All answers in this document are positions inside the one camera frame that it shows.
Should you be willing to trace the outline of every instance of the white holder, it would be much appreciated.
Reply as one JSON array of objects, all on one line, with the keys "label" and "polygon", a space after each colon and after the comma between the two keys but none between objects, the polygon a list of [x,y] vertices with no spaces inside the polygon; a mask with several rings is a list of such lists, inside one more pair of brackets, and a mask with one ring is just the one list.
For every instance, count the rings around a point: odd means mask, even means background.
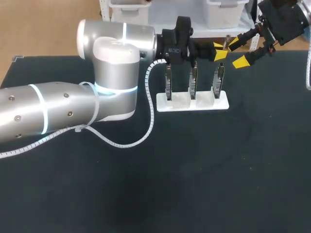
[{"label": "white holder", "polygon": [[215,99],[213,87],[211,91],[196,92],[196,100],[191,100],[189,92],[172,93],[172,100],[167,100],[166,93],[156,95],[158,112],[183,112],[183,111],[210,111],[225,110],[229,102],[225,91],[221,91],[220,98]]}]

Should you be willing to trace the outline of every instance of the white storage bin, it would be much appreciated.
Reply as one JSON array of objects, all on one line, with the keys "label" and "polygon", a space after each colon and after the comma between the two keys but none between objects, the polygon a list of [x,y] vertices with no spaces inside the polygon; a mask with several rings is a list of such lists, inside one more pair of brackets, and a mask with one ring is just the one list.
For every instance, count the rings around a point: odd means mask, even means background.
[{"label": "white storage bin", "polygon": [[108,3],[109,7],[112,8],[115,22],[148,25],[151,2],[145,2],[144,0],[109,0]]},{"label": "white storage bin", "polygon": [[205,18],[209,29],[235,28],[249,0],[204,0]]}]

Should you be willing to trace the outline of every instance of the black table surface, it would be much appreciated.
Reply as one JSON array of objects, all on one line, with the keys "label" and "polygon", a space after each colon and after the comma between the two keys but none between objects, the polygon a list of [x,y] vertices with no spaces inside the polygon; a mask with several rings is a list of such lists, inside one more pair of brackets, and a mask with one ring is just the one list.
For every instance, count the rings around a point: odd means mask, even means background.
[{"label": "black table surface", "polygon": [[[88,131],[65,133],[0,160],[1,233],[310,233],[311,92],[306,52],[277,52],[235,70],[225,61],[230,108],[155,113],[141,145],[113,148]],[[199,61],[198,90],[210,89],[217,64]],[[140,139],[149,107],[140,66],[135,115],[94,127],[118,143]],[[173,67],[174,91],[187,90],[188,66]],[[150,76],[164,92],[165,66]],[[26,57],[2,88],[94,81],[79,57]],[[38,137],[0,144],[17,149]]]}]

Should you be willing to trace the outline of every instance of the cable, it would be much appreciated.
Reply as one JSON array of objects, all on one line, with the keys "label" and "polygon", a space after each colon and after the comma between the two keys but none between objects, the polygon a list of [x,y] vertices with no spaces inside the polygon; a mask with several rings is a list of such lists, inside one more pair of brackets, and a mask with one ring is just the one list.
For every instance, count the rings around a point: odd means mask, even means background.
[{"label": "cable", "polygon": [[149,103],[149,106],[150,106],[150,126],[149,126],[149,129],[148,129],[147,133],[144,135],[144,137],[142,137],[137,142],[134,142],[134,143],[131,143],[131,144],[127,144],[127,145],[122,145],[122,144],[118,144],[118,143],[115,143],[115,142],[109,140],[105,136],[101,135],[96,129],[94,129],[94,128],[90,127],[90,126],[86,127],[86,129],[91,131],[92,133],[94,133],[96,136],[98,136],[104,142],[112,145],[113,147],[117,147],[117,148],[121,148],[121,149],[135,147],[135,146],[139,145],[140,143],[142,143],[143,141],[145,141],[149,137],[149,135],[150,135],[150,133],[151,133],[153,127],[154,127],[154,123],[155,123],[154,105],[152,103],[152,99],[151,99],[151,95],[150,95],[150,90],[149,90],[149,75],[150,75],[150,72],[151,72],[152,68],[154,66],[158,65],[158,64],[166,64],[165,59],[160,59],[160,60],[156,60],[156,61],[152,62],[150,64],[150,66],[148,67],[147,72],[146,72],[146,76],[145,76],[146,95],[147,95],[148,103]]},{"label": "cable", "polygon": [[131,148],[131,147],[135,147],[135,146],[139,145],[140,143],[142,143],[143,141],[145,141],[148,138],[148,136],[150,135],[150,133],[153,129],[154,123],[155,123],[154,106],[153,106],[153,102],[152,102],[150,90],[149,90],[149,76],[150,76],[150,72],[153,69],[153,67],[155,67],[158,64],[166,64],[166,61],[164,59],[160,59],[160,60],[156,60],[156,61],[152,62],[150,64],[150,66],[148,67],[147,72],[146,72],[146,76],[145,76],[145,89],[146,89],[146,95],[147,95],[148,103],[150,106],[150,126],[149,126],[147,133],[139,141],[134,142],[132,144],[121,145],[121,144],[118,144],[118,143],[115,143],[115,142],[109,140],[108,138],[106,138],[105,136],[103,136],[97,130],[95,130],[94,128],[92,128],[90,126],[85,127],[85,125],[80,125],[80,126],[70,127],[70,128],[66,128],[66,129],[56,131],[56,132],[40,139],[39,141],[34,142],[28,146],[22,147],[20,149],[0,153],[0,159],[12,157],[12,156],[19,155],[19,154],[23,154],[27,151],[30,151],[30,150],[42,145],[43,143],[46,143],[47,141],[50,141],[51,139],[65,133],[69,130],[73,130],[76,128],[82,128],[82,129],[85,128],[85,129],[91,131],[92,133],[94,133],[96,136],[98,136],[104,142],[106,142],[106,143],[108,143],[114,147],[117,147],[117,148],[125,149],[125,148]]},{"label": "cable", "polygon": [[311,26],[309,26],[310,30],[310,44],[309,44],[309,53],[308,53],[308,60],[307,60],[307,74],[306,74],[306,87],[309,91],[311,91],[310,87],[310,65],[311,65]]}]

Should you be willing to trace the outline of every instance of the wooden floor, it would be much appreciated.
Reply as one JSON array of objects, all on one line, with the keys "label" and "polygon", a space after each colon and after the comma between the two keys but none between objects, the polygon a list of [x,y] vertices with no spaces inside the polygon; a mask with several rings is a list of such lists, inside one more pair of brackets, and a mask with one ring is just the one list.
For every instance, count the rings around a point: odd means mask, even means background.
[{"label": "wooden floor", "polygon": [[[78,23],[100,20],[99,11],[99,0],[0,0],[0,83],[14,55],[77,55]],[[282,49],[308,48],[298,38]]]}]

